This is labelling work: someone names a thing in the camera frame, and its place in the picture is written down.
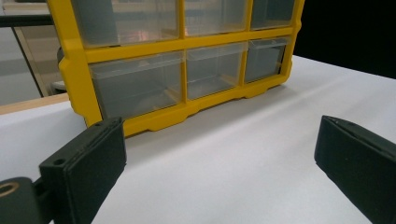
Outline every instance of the white table surface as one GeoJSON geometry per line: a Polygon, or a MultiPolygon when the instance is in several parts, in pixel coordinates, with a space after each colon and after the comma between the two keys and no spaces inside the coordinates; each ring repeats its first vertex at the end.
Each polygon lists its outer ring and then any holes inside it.
{"type": "MultiPolygon", "coordinates": [[[[322,115],[396,142],[396,80],[294,56],[282,86],[126,139],[93,223],[370,223],[315,164],[322,115]]],[[[0,179],[36,180],[84,129],[68,102],[0,116],[0,179]]]]}

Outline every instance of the organizer cabinet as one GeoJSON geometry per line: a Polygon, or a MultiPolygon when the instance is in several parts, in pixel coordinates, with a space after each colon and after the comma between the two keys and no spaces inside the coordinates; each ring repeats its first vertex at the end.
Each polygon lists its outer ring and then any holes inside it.
{"type": "Polygon", "coordinates": [[[157,131],[285,82],[304,0],[49,0],[88,126],[157,131]]]}

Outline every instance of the black background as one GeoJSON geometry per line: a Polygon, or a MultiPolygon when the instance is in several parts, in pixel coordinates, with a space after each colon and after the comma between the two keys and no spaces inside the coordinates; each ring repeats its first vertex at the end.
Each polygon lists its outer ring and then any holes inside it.
{"type": "Polygon", "coordinates": [[[305,0],[294,54],[396,78],[396,8],[391,1],[305,0]]]}

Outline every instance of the yellow plastic frame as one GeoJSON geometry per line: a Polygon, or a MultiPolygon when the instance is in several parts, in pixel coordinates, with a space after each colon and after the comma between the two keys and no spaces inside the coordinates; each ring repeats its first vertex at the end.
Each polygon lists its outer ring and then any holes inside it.
{"type": "Polygon", "coordinates": [[[233,42],[249,41],[251,39],[289,36],[290,42],[285,48],[280,74],[251,83],[245,83],[245,68],[247,52],[242,55],[242,66],[238,86],[227,91],[221,91],[196,100],[187,98],[186,63],[181,64],[181,103],[147,113],[124,121],[125,135],[143,132],[145,130],[158,131],[185,120],[188,116],[213,105],[238,98],[250,98],[266,92],[269,88],[284,83],[290,76],[291,56],[298,32],[301,29],[301,16],[304,0],[294,1],[291,26],[275,29],[249,31],[253,8],[253,0],[247,0],[246,30],[238,33],[194,36],[184,35],[184,1],[179,3],[180,37],[176,40],[144,43],[139,45],[122,46],[116,48],[84,49],[78,31],[78,25],[70,0],[49,0],[49,9],[55,23],[56,30],[64,51],[64,58],[59,64],[64,83],[75,112],[84,117],[88,126],[102,120],[99,104],[96,99],[88,65],[118,59],[128,59],[145,55],[163,53],[167,51],[194,49],[206,46],[216,46],[233,42]]]}

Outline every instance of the drawer bin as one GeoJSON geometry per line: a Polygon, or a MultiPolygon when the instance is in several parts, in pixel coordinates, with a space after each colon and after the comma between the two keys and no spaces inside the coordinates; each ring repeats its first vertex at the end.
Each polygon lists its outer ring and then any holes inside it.
{"type": "Polygon", "coordinates": [[[247,1],[185,0],[186,35],[215,35],[245,30],[247,1]]]}
{"type": "Polygon", "coordinates": [[[249,41],[245,82],[279,74],[283,52],[289,41],[287,37],[249,41]]]}
{"type": "Polygon", "coordinates": [[[254,0],[250,29],[289,26],[294,0],[254,0]]]}
{"type": "Polygon", "coordinates": [[[136,117],[180,102],[182,52],[91,64],[104,119],[136,117]]]}
{"type": "Polygon", "coordinates": [[[228,90],[238,83],[242,52],[247,43],[187,50],[189,99],[228,90]]]}
{"type": "Polygon", "coordinates": [[[72,0],[86,48],[178,38],[177,0],[72,0]]]}

